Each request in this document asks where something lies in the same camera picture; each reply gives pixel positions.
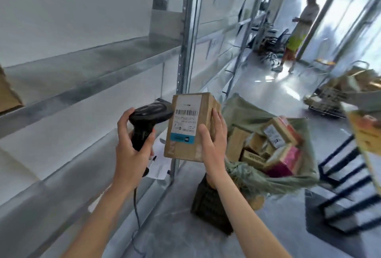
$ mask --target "white shirt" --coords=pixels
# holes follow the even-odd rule
[[[301,20],[310,20],[312,22],[315,21],[317,15],[319,14],[320,7],[317,4],[307,5],[303,12],[300,15]],[[295,29],[292,32],[292,36],[297,36],[300,38],[304,38],[309,30],[311,29],[310,25],[306,25],[305,23],[298,22]]]

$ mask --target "finger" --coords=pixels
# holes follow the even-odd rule
[[[224,117],[222,116],[221,112],[218,112],[218,116],[219,116],[219,118],[221,119],[221,123],[222,123],[222,131],[223,131],[224,135],[227,136],[227,125],[226,125],[226,121],[225,121]]]
[[[198,126],[198,131],[201,134],[202,146],[203,147],[213,146],[212,138],[210,137],[210,133],[208,131],[207,126],[205,126],[204,124],[199,125]]]
[[[221,122],[221,119],[220,119],[216,109],[212,110],[212,115],[213,115],[213,120],[215,122],[216,136],[223,135],[222,122]]]
[[[144,155],[144,157],[147,157],[147,159],[149,158],[149,156],[151,154],[151,150],[152,150],[152,146],[154,145],[155,138],[156,138],[155,130],[153,130],[152,133],[150,133],[148,138],[145,140],[144,145],[142,146],[142,148],[139,151],[139,153]]]
[[[127,121],[128,121],[128,118],[130,117],[130,115],[134,111],[135,111],[135,109],[133,107],[131,107],[130,109],[125,111],[123,113],[123,115],[120,117],[120,119],[118,121],[118,138],[119,138],[119,141],[125,142],[125,141],[130,140],[130,137],[129,137],[128,131],[127,131]]]

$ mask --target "person's shoe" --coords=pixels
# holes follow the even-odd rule
[[[271,70],[276,73],[281,73],[283,71],[283,65],[275,66]]]

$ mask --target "pink and brown package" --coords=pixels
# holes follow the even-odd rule
[[[292,144],[277,149],[267,160],[263,172],[271,178],[294,176],[301,166],[300,150]]]

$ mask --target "hand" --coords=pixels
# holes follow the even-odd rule
[[[198,126],[202,137],[202,158],[204,160],[207,173],[212,180],[226,173],[225,170],[225,152],[227,144],[227,126],[220,112],[212,110],[216,135],[214,141],[210,137],[208,128],[201,124]]]
[[[139,185],[155,142],[155,130],[153,130],[139,152],[132,147],[127,121],[134,111],[134,108],[125,111],[118,121],[119,143],[116,147],[117,161],[112,180],[112,187],[127,193]]]

